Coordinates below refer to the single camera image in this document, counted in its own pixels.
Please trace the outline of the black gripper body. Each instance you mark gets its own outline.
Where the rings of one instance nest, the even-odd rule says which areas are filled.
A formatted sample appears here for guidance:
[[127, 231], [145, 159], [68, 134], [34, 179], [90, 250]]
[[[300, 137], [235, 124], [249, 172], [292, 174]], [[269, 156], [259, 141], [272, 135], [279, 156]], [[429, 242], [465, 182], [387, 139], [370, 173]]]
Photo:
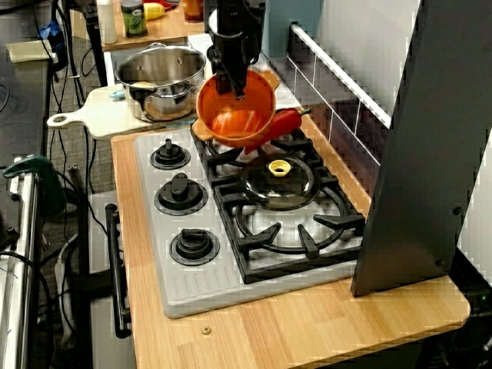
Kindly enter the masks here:
[[247, 67], [258, 62], [261, 53], [261, 32], [240, 32], [236, 35], [210, 33], [212, 46], [207, 50], [213, 74], [231, 72], [239, 76]]

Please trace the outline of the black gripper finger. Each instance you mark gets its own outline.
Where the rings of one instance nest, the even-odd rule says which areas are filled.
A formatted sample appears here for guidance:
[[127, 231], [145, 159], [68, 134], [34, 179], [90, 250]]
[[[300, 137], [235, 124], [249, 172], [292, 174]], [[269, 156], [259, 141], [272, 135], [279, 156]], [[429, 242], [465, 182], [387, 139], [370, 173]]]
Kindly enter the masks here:
[[244, 89], [246, 78], [234, 80], [227, 73], [217, 73], [215, 75], [215, 89], [219, 95], [232, 93], [234, 98], [242, 101], [245, 98]]

